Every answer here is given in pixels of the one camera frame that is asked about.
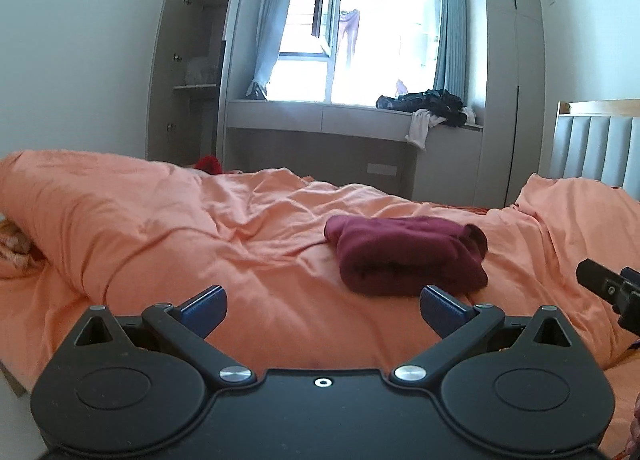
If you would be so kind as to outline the pink garment outside window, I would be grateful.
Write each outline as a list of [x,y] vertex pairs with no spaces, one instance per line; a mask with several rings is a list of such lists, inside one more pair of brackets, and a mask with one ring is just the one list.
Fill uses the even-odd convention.
[[352,61],[355,54],[360,25],[360,11],[358,9],[342,11],[340,13],[341,38],[345,44],[345,58],[347,63]]

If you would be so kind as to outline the dark clothes pile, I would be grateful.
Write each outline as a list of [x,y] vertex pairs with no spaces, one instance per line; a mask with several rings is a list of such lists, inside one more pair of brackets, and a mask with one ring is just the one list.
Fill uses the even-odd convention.
[[376,100],[375,108],[407,113],[426,110],[444,119],[444,124],[449,127],[461,127],[468,121],[468,116],[463,112],[462,100],[446,89],[401,94],[396,98],[381,96]]

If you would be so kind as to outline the blue-grey curtain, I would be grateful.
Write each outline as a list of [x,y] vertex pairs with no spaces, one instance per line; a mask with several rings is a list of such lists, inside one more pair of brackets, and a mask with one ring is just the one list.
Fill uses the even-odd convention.
[[447,90],[460,99],[466,86],[468,19],[466,0],[440,0],[439,41],[434,88]]
[[254,76],[245,96],[248,100],[265,100],[267,85],[276,65],[290,0],[265,0],[257,33]]

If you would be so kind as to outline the white wall socket plate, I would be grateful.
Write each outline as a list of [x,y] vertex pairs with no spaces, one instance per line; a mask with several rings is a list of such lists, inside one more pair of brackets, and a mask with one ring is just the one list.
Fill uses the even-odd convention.
[[378,176],[396,177],[397,167],[387,164],[369,163],[367,165],[367,173]]

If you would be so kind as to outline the grey padded headboard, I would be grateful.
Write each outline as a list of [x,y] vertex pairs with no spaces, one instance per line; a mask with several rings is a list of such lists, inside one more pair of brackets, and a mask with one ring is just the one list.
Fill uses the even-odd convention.
[[640,100],[558,104],[548,175],[588,178],[639,198]]

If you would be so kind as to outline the dark red shirt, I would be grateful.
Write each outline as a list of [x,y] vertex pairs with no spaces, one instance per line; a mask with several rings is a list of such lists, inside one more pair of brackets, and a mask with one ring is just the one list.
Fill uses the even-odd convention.
[[416,296],[434,285],[452,295],[484,289],[488,241],[480,227],[433,216],[329,218],[324,236],[350,290]]

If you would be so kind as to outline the red object behind bed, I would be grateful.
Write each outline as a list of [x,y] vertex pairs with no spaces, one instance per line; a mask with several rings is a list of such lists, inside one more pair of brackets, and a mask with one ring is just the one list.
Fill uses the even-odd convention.
[[201,157],[193,165],[193,168],[212,176],[220,175],[224,172],[215,155],[206,155],[206,157]]

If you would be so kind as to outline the left blue-grey curtain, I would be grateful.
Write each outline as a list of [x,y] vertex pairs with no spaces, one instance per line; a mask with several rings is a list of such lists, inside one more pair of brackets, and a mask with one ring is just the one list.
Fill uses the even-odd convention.
[[248,100],[265,100],[267,85],[276,65],[290,0],[265,0],[257,33],[254,76],[245,96]]

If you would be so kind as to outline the tall grey wardrobe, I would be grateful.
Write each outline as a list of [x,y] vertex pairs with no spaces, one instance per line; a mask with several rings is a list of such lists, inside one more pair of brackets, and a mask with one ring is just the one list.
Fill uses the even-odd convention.
[[485,0],[486,91],[475,203],[501,209],[538,171],[544,131],[540,0]]

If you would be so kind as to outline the grey window bench cabinet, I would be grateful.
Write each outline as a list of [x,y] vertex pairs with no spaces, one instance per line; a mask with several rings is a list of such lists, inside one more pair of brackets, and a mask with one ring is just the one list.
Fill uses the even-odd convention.
[[[318,102],[228,103],[224,165],[244,172],[288,168],[337,186],[362,183],[418,202],[471,206],[480,163],[477,126],[430,129],[425,150],[409,145],[407,113]],[[397,176],[367,173],[369,163]]]

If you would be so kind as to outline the right blue-grey curtain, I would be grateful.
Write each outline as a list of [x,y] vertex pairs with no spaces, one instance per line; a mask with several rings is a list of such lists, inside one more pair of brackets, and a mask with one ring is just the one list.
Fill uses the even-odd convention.
[[447,90],[460,99],[466,86],[468,19],[466,0],[440,0],[439,41],[434,88]]

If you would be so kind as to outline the open grey wardrobe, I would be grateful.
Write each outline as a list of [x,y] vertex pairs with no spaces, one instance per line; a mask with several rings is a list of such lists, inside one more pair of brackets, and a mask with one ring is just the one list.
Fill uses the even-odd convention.
[[146,157],[176,165],[220,159],[240,0],[164,0],[153,54]]

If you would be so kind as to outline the white garment hanging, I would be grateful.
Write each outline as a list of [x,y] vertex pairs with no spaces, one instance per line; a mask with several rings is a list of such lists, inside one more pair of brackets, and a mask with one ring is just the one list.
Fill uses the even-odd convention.
[[445,117],[421,108],[421,110],[412,113],[408,134],[406,134],[405,139],[409,145],[424,151],[430,129],[445,122]]

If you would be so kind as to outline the open window sash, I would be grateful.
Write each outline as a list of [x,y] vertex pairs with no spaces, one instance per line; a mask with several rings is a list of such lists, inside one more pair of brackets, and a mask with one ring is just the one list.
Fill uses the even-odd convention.
[[336,0],[314,0],[311,36],[318,40],[320,49],[326,56],[332,54],[335,3]]

